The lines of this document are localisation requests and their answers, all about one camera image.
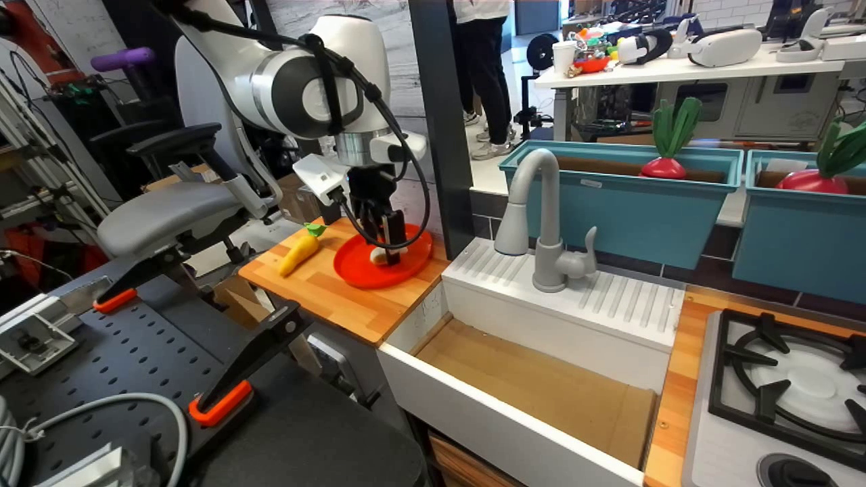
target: white sink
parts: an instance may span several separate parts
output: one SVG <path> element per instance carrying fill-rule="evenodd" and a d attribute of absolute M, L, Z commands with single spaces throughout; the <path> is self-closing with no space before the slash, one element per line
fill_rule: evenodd
<path fill-rule="evenodd" d="M 523 483 L 641 483 L 638 468 L 417 357 L 454 317 L 615 380 L 662 390 L 678 287 L 601 271 L 596 287 L 539 293 L 530 272 L 530 255 L 500 256 L 477 238 L 379 349 L 397 403 Z"/>

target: toy kitchen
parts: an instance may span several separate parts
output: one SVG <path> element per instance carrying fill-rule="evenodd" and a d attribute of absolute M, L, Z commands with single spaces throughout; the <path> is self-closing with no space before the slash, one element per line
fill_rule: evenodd
<path fill-rule="evenodd" d="M 774 313 L 705 324 L 685 483 L 866 483 L 866 339 Z"/>

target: wire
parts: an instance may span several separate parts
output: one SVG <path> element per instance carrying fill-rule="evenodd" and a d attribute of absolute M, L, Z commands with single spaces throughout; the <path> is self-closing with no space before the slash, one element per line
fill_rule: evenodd
<path fill-rule="evenodd" d="M 24 255 L 24 252 L 9 249 L 9 247 L 0 247 L 0 252 L 9 252 L 9 255 L 14 255 L 14 256 L 19 256 L 19 260 L 29 260 L 29 263 L 36 263 L 36 264 L 40 264 L 40 267 L 45 267 L 45 271 L 52 271 L 52 272 L 56 272 L 56 275 L 68 279 L 68 280 L 72 280 L 72 279 L 75 279 L 72 272 L 68 272 L 68 271 L 63 271 L 63 267 L 56 267 L 56 264 L 49 264 L 49 263 L 45 263 L 45 260 L 40 260 L 40 256 L 32 256 L 32 255 Z"/>
<path fill-rule="evenodd" d="M 175 2 L 175 0 L 159 0 L 156 2 L 164 13 L 171 13 L 175 21 L 182 23 L 193 23 L 195 30 L 199 33 L 225 33 L 225 34 L 237 34 L 237 37 L 251 37 L 251 41 L 268 41 L 268 42 L 283 42 L 283 45 L 297 45 L 297 48 L 306 48 L 314 54 L 310 45 L 306 45 L 304 41 L 297 37 L 286 37 L 286 34 L 277 34 L 277 33 L 260 33 L 260 30 L 247 30 L 247 26 L 237 26 L 237 23 L 226 23 L 226 21 L 217 21 L 214 15 L 202 13 L 202 11 L 189 11 L 187 6 Z M 381 249 L 405 249 L 411 247 L 413 240 L 421 238 L 421 233 L 427 230 L 429 224 L 429 187 L 427 187 L 427 179 L 413 157 L 413 152 L 409 148 L 405 142 L 405 133 L 400 129 L 400 122 L 396 119 L 396 114 L 390 110 L 390 105 L 381 100 L 381 88 L 377 83 L 370 83 L 358 67 L 351 60 L 329 50 L 329 48 L 323 48 L 320 54 L 324 54 L 324 60 L 344 76 L 348 76 L 355 82 L 358 88 L 362 88 L 366 100 L 377 105 L 377 110 L 381 114 L 381 119 L 386 122 L 386 126 L 396 133 L 396 137 L 400 140 L 400 148 L 409 153 L 409 163 L 413 167 L 413 174 L 419 176 L 419 187 L 421 187 L 421 199 L 424 199 L 424 213 L 421 213 L 421 224 L 419 230 L 404 240 L 404 242 L 385 242 L 385 240 L 377 240 L 373 236 L 367 236 L 355 213 L 348 210 L 348 206 L 344 202 L 347 213 L 348 213 L 348 221 L 351 228 L 367 240 L 367 242 L 377 242 Z"/>
<path fill-rule="evenodd" d="M 90 403 L 80 403 L 75 409 L 68 409 L 45 422 L 37 422 L 32 426 L 24 426 L 22 432 L 29 436 L 29 437 L 44 437 L 49 426 L 59 424 L 59 422 L 68 422 L 72 417 L 80 417 L 87 412 L 94 412 L 94 409 L 103 409 L 103 405 L 114 405 L 114 403 L 162 403 L 175 424 L 178 424 L 178 449 L 175 449 L 175 459 L 172 459 L 172 468 L 171 468 L 171 475 L 167 475 L 167 487 L 175 487 L 182 481 L 182 474 L 185 474 L 185 463 L 187 463 L 187 449 L 189 449 L 189 432 L 187 432 L 187 418 L 185 418 L 185 412 L 162 398 L 162 395 L 151 395 L 151 391 L 125 391 L 125 395 L 106 395 L 106 398 L 97 398 L 97 399 L 90 399 Z"/>

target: cardboard bottom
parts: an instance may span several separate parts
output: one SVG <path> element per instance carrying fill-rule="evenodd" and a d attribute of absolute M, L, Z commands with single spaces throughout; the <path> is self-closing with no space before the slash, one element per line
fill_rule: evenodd
<path fill-rule="evenodd" d="M 651 390 L 619 385 L 457 320 L 417 357 L 632 468 L 645 463 Z"/>

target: pegboard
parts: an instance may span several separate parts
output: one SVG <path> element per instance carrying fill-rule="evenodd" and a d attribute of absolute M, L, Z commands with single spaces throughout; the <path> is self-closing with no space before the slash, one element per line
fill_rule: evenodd
<path fill-rule="evenodd" d="M 17 372 L 0 385 L 19 422 L 49 418 L 94 398 L 118 391 L 156 391 L 187 412 L 187 403 L 209 390 L 225 370 L 222 360 L 197 345 L 145 303 L 114 317 L 84 313 L 72 330 L 79 349 L 40 376 Z M 217 432 L 189 426 L 189 455 Z M 175 422 L 156 403 L 118 403 L 63 422 L 28 449 L 24 481 L 59 474 L 103 443 L 125 445 L 137 463 L 172 464 Z"/>

